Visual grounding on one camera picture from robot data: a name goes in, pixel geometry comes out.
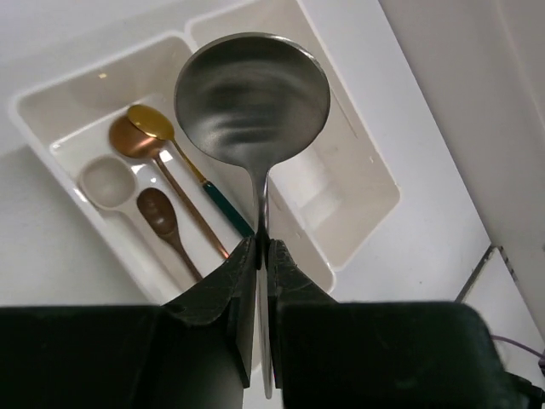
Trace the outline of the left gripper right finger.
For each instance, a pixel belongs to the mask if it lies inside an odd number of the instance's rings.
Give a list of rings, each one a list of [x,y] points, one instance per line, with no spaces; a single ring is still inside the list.
[[[338,302],[269,247],[274,384],[287,408],[541,408],[460,302]]]

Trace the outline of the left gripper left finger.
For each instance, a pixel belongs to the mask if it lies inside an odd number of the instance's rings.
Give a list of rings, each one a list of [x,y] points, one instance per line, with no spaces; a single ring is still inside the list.
[[[239,408],[250,384],[255,242],[164,305],[1,311],[4,408]]]

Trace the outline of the brown wooden spoon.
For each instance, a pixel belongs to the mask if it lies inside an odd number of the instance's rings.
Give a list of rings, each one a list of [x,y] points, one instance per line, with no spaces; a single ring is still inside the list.
[[[153,232],[181,258],[195,281],[202,280],[203,275],[198,271],[181,243],[175,209],[167,195],[155,187],[148,187],[140,192],[136,204]]]

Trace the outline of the white ceramic spoon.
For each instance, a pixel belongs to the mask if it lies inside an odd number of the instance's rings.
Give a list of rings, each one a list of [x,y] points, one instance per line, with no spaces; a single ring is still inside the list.
[[[101,210],[121,214],[136,233],[143,246],[135,259],[141,263],[138,281],[158,302],[173,299],[178,290],[175,269],[179,263],[140,213],[136,203],[140,187],[132,169],[116,156],[103,155],[84,166],[78,184],[89,202]]]

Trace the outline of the gold spoon green handle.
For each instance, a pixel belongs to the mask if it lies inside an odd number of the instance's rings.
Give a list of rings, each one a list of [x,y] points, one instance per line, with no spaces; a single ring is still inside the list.
[[[181,146],[175,139],[174,125],[166,116],[153,107],[136,104],[128,109],[127,117],[138,130],[144,132],[146,135],[161,141],[171,142],[178,154],[185,161],[189,170],[196,177],[201,188],[216,205],[218,210],[221,211],[232,226],[238,231],[238,233],[242,237],[250,237],[254,235],[253,228],[246,222],[238,210],[216,187],[216,185],[202,174],[197,166],[182,151]]]

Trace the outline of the silver round spoon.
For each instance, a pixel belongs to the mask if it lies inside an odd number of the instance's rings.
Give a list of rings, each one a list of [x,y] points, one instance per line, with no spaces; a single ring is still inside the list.
[[[279,35],[242,32],[195,52],[175,83],[175,116],[207,156],[245,169],[255,201],[255,269],[264,393],[273,392],[267,254],[268,174],[304,151],[326,125],[330,85],[309,51]]]

